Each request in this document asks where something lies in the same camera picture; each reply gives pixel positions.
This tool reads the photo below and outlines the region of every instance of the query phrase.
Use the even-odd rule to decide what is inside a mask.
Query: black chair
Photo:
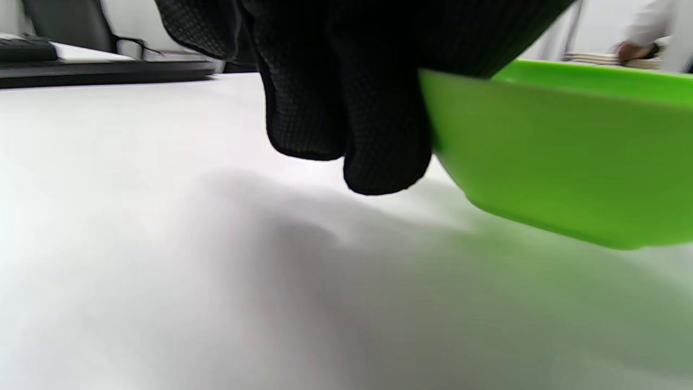
[[[36,35],[53,42],[117,54],[118,43],[128,41],[139,46],[142,60],[147,50],[159,53],[139,38],[113,34],[100,0],[22,0],[22,5]]]

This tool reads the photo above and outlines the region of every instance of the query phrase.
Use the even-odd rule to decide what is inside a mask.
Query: desk
[[[689,248],[365,198],[255,74],[0,91],[0,389],[690,389]]]

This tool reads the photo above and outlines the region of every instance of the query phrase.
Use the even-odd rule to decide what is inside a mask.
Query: hand
[[[414,184],[430,161],[432,136],[417,69],[490,78],[572,2],[157,0],[157,5],[176,41],[217,58],[234,55],[234,37],[245,24],[265,86],[272,145],[298,158],[343,156],[349,188],[379,195]]]
[[[650,48],[650,46],[642,47],[629,42],[621,42],[616,49],[616,57],[621,63],[626,63],[636,58],[645,57]]]

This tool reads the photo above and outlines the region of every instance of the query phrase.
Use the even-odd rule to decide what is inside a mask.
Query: white sleeve
[[[635,14],[633,23],[626,29],[626,41],[647,46],[671,35],[673,12],[673,0],[651,0]]]

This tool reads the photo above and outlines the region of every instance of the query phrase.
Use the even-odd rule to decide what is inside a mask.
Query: green plastic bowl
[[[422,70],[436,153],[479,208],[619,249],[693,241],[693,78],[515,61]]]

